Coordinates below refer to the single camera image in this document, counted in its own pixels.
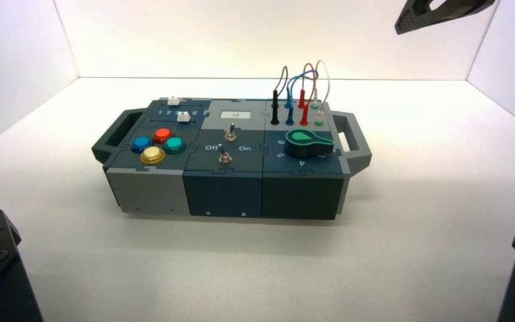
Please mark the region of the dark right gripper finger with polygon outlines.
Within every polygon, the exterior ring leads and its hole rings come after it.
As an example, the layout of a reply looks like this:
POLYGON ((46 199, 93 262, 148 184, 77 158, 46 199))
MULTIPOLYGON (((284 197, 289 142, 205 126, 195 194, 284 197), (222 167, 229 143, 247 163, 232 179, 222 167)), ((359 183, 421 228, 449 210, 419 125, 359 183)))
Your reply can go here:
POLYGON ((477 14, 492 6, 494 0, 447 0, 437 8, 431 8, 430 0, 407 1, 394 24, 398 35, 431 25, 477 14))

